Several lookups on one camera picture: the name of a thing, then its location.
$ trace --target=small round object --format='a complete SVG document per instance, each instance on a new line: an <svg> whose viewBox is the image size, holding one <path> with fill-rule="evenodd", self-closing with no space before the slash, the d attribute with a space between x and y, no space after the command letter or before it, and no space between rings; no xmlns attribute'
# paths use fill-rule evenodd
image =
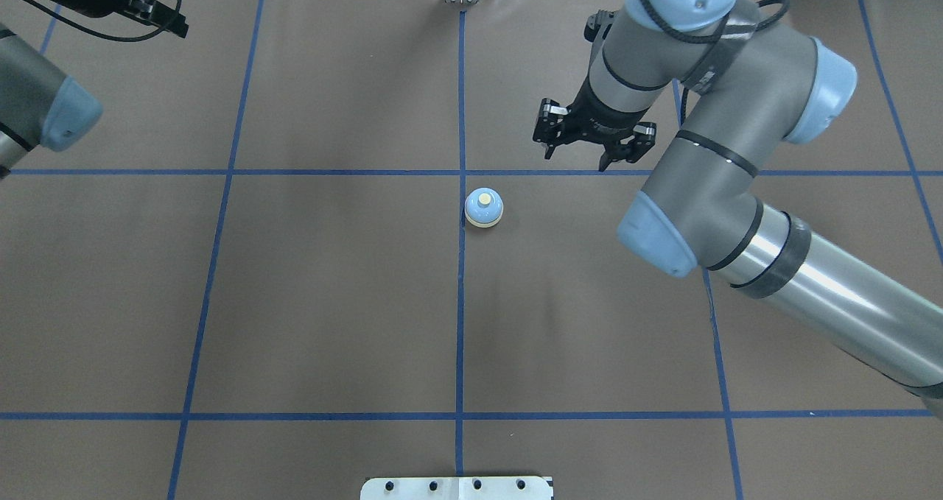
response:
<svg viewBox="0 0 943 500"><path fill-rule="evenodd" d="M493 189L476 189L465 200L465 219L479 228L491 228L498 224L504 214L505 203Z"/></svg>

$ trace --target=horizontal blue line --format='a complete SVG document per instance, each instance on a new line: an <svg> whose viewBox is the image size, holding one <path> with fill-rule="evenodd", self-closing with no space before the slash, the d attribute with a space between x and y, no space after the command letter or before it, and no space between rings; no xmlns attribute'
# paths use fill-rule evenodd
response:
<svg viewBox="0 0 943 500"><path fill-rule="evenodd" d="M459 170L421 169L14 169L14 175L345 175L345 177L457 177ZM650 170L469 170L472 177L647 177ZM910 171L813 171L767 170L765 177L912 177ZM920 177L943 177L943 171L916 171Z"/></svg>
<svg viewBox="0 0 943 500"><path fill-rule="evenodd" d="M0 420L180 420L180 413L0 412ZM679 420L724 419L724 412L353 412L191 413L189 420ZM932 417L926 409L791 409L730 412L733 419L822 419L835 417Z"/></svg>
<svg viewBox="0 0 943 500"><path fill-rule="evenodd" d="M180 420L180 414L147 412L0 412L0 420Z"/></svg>

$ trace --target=gray robotic arm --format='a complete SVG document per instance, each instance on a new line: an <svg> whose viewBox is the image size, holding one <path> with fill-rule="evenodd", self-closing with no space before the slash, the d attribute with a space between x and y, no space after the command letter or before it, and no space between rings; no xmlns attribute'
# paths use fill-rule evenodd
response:
<svg viewBox="0 0 943 500"><path fill-rule="evenodd" d="M186 37L186 18L156 0L53 0L90 17L120 13L141 24ZM141 41L138 38L115 38ZM101 117L101 104L84 88L0 24L0 179L38 145L60 152Z"/></svg>
<svg viewBox="0 0 943 500"><path fill-rule="evenodd" d="M610 27L599 23L606 15ZM577 138L647 151L637 123L666 84L678 78L701 95L620 223L620 241L669 275L716 272L943 419L943 309L749 192L781 141L812 141L844 110L855 67L762 20L749 0L626 0L587 31L594 51L577 101L591 108L543 101L534 139L548 145L547 158Z"/></svg>

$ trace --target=vertical blue line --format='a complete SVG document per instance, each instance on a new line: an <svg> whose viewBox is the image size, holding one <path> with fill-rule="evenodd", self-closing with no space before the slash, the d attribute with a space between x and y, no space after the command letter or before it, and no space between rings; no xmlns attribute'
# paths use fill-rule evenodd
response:
<svg viewBox="0 0 943 500"><path fill-rule="evenodd" d="M174 453L174 467L171 470L171 480L167 488L167 499L174 500L176 485L180 476L180 465L183 462L183 449L186 442L186 429L189 426L189 410L193 404L193 389L196 386L197 370L200 366L200 351L203 348L203 333L206 331L206 317L209 315L209 295L213 289L213 279L216 275L216 263L220 254L222 241L222 226L225 224L226 208L229 204L229 190L232 187L233 170L236 168L236 154L239 151L239 136L242 133L242 117L245 115L245 102L249 97L249 81L252 78L252 64L256 59L256 44L259 42L259 26L262 24L262 8L265 0L259 0L256 8L256 23L252 31L252 43L249 45L249 58L245 67L245 77L242 80L242 95L239 97L239 111L236 114L236 127L233 131L232 147L229 150L229 168L226 171L226 182L222 188L220 201L220 215L216 221L216 233L213 236L213 250L209 258L209 271L206 273L206 288L203 290L203 306L200 310L200 322L196 329L196 342L193 345L193 357L189 365L189 377L186 380L186 397L183 404L183 415L180 418L178 444Z"/></svg>
<svg viewBox="0 0 943 500"><path fill-rule="evenodd" d="M681 125L681 94L678 90L678 81L671 80L674 91L674 108L677 111L678 125ZM717 309L714 305L714 291L710 285L710 274L707 268L701 268L701 278L704 279L704 289L707 291L707 304L710 306L711 332L714 335L714 363L717 365L717 382L721 389L721 406L723 406L723 423L727 430L727 451L730 453L730 470L734 476L734 494L737 500L743 500L743 483L740 480L740 457L737 455L737 438L734 436L734 419L730 412L730 395L727 392L727 372L723 369L723 352L721 350L721 332L717 327Z"/></svg>
<svg viewBox="0 0 943 500"><path fill-rule="evenodd" d="M455 475L465 473L465 10L458 14L458 329L455 343Z"/></svg>
<svg viewBox="0 0 943 500"><path fill-rule="evenodd" d="M914 157L910 152L910 145L907 144L906 135L903 133L903 126L900 124L900 117L897 113L897 107L894 105L894 98L890 94L890 88L887 86L885 74L881 67L881 58L878 57L878 48L874 43L874 34L872 33L872 23L868 18L868 10L865 8L865 0L858 0L858 7L861 10L861 20L865 23L865 33L868 35L868 44L872 48L872 58L874 67L878 71L878 79L881 80L881 88L885 91L887 105L890 108L890 115L894 120L894 127L897 128L897 135L900 138L900 146L903 147L903 155L907 158L907 166L910 167L911 177L914 179L916 195L920 198L920 205L923 207L923 214L927 218L927 225L930 226L930 235L933 237L933 243L936 244L936 256L943 263L943 244L940 244L939 232L936 231L936 222L933 221L933 215L930 213L930 205L927 203L927 197L923 194L923 185L920 184L920 176L916 172Z"/></svg>
<svg viewBox="0 0 943 500"><path fill-rule="evenodd" d="M57 4L56 13L58 14L60 13L60 11L62 11L62 6L61 4ZM40 47L40 54L43 54L43 56L45 56L46 50L49 48L50 40L53 39L53 30L55 28L56 28L56 18L53 18L49 20L49 27L46 28L46 36L45 38L43 38L43 46Z"/></svg>

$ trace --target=metal plate with holes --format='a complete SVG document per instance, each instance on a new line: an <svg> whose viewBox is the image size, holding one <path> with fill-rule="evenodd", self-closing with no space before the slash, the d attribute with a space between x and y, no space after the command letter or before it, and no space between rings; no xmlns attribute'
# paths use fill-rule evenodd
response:
<svg viewBox="0 0 943 500"><path fill-rule="evenodd" d="M540 476L370 479L360 500L553 500L553 479Z"/></svg>

